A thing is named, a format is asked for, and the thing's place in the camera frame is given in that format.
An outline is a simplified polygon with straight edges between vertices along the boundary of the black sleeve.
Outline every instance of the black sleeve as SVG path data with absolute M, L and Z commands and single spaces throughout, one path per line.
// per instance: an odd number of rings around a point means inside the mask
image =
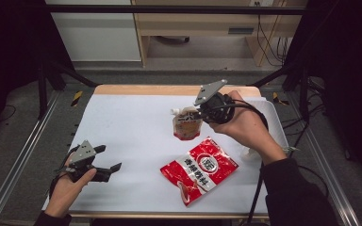
M 331 204 L 316 185 L 307 182 L 294 159 L 273 162 L 261 173 L 271 226 L 338 225 Z
M 43 211 L 38 216 L 37 221 L 34 226 L 68 226 L 72 221 L 72 216 L 66 215 L 65 218 L 54 218 L 49 215 L 46 215 Z

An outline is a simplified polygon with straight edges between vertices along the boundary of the person's right hand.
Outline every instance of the person's right hand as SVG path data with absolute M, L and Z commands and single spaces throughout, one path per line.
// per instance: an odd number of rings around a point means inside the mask
M 243 101 L 237 91 L 228 94 L 233 100 Z M 211 123 L 210 127 L 216 133 L 225 134 L 234 140 L 256 150 L 265 165 L 286 158 L 282 148 L 275 142 L 260 117 L 252 110 L 236 107 L 234 117 L 225 124 Z

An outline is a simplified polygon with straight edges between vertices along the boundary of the black horizontal bar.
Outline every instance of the black horizontal bar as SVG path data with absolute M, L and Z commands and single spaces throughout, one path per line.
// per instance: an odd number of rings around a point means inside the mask
M 214 7 L 214 6 L 128 6 L 128 5 L 25 5 L 24 9 L 67 13 L 187 13 L 187 14 L 254 14 L 305 15 L 319 13 L 313 8 Z

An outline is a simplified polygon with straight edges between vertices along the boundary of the person's left hand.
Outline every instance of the person's left hand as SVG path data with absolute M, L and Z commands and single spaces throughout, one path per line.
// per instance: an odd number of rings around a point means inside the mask
M 55 186 L 51 200 L 49 201 L 48 206 L 46 206 L 45 214 L 54 218 L 64 218 L 82 188 L 92 180 L 95 173 L 96 169 L 90 169 L 75 183 L 68 175 L 60 177 Z

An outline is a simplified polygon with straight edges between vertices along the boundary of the white wall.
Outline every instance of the white wall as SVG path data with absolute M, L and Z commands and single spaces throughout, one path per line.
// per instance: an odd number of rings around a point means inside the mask
M 46 4 L 130 5 L 130 1 L 46 0 Z M 131 13 L 52 13 L 52 16 L 72 61 L 141 61 Z

